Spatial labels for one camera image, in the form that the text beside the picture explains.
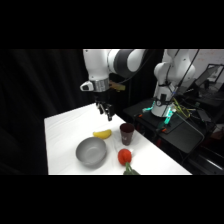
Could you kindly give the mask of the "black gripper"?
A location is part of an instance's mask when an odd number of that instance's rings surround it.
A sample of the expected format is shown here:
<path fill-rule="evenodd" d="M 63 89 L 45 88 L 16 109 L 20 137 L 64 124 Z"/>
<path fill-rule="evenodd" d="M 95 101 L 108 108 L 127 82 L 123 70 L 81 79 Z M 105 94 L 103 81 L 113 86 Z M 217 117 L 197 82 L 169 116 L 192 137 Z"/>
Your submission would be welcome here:
<path fill-rule="evenodd" d="M 95 92 L 94 93 L 95 103 L 97 108 L 102 115 L 105 111 L 108 117 L 108 120 L 111 121 L 114 116 L 114 107 L 109 103 L 109 92 Z"/>

